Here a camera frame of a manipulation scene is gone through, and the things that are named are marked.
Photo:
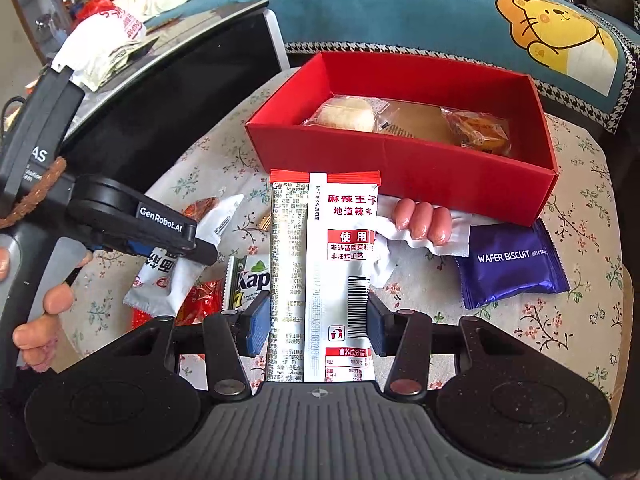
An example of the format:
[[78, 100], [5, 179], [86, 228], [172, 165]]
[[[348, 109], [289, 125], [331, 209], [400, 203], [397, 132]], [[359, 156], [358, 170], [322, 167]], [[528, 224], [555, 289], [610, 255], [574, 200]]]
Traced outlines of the person's left hand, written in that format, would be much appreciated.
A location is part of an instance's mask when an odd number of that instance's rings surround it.
[[69, 284], [57, 284], [44, 294], [40, 315], [14, 328], [12, 344], [17, 350], [14, 370], [30, 368], [36, 373], [50, 370], [62, 333], [60, 315], [70, 310], [74, 299]]

